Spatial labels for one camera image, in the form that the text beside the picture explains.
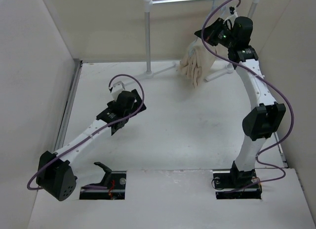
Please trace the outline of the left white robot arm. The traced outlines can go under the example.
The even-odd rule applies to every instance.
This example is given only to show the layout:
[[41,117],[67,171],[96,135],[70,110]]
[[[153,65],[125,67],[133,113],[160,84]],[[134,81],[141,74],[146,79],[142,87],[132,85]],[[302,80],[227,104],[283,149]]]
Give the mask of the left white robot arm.
[[95,141],[113,136],[129,119],[146,110],[144,93],[121,91],[96,119],[74,140],[54,153],[44,152],[38,165],[36,183],[58,201],[66,200],[77,185],[75,164],[90,153]]

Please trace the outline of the light blue wire hanger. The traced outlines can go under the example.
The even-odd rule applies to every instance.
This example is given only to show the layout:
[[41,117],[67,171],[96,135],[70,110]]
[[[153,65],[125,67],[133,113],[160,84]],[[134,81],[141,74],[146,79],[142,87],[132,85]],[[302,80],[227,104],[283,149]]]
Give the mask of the light blue wire hanger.
[[[219,3],[216,0],[212,0],[212,6],[209,14],[205,17],[204,22],[207,20],[208,16],[214,12],[219,7]],[[226,10],[227,6],[221,7],[214,15],[219,17],[225,17],[226,16]],[[189,45],[188,55],[189,57],[193,55],[195,46],[199,46],[200,44],[200,38],[196,36],[195,40]]]

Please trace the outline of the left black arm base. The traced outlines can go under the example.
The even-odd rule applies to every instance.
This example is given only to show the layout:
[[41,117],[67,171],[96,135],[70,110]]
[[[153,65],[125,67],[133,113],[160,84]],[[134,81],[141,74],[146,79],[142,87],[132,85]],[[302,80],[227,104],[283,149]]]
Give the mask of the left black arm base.
[[94,165],[104,171],[99,183],[91,183],[81,187],[79,200],[125,200],[126,171],[113,171],[101,162]]

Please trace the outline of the beige trousers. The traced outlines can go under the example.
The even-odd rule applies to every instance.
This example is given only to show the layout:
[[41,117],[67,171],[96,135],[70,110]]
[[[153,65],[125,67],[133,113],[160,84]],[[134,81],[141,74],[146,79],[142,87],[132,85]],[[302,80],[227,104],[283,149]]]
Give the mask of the beige trousers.
[[197,88],[202,80],[211,74],[215,60],[216,56],[205,48],[200,38],[197,38],[187,48],[177,71],[189,79],[194,88]]

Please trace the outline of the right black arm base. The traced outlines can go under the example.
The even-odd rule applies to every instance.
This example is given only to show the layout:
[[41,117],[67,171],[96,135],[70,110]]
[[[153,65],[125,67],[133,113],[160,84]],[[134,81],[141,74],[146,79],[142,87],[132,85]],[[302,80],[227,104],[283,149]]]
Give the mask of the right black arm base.
[[238,172],[234,169],[214,170],[211,181],[216,199],[261,199],[262,187],[255,170]]

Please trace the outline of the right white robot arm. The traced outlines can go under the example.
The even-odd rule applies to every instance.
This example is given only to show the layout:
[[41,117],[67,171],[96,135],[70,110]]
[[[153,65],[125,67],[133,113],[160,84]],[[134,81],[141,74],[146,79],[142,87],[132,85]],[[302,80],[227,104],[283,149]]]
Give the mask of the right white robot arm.
[[264,143],[280,126],[286,110],[292,109],[289,103],[278,103],[269,91],[274,86],[264,79],[258,55],[249,44],[252,31],[252,20],[240,16],[234,22],[218,18],[210,26],[203,24],[202,29],[195,32],[207,50],[219,44],[227,48],[225,60],[239,75],[251,105],[251,111],[242,121],[242,147],[230,171],[213,174],[217,190],[260,188],[259,182],[253,181],[257,177],[255,163],[264,151]]

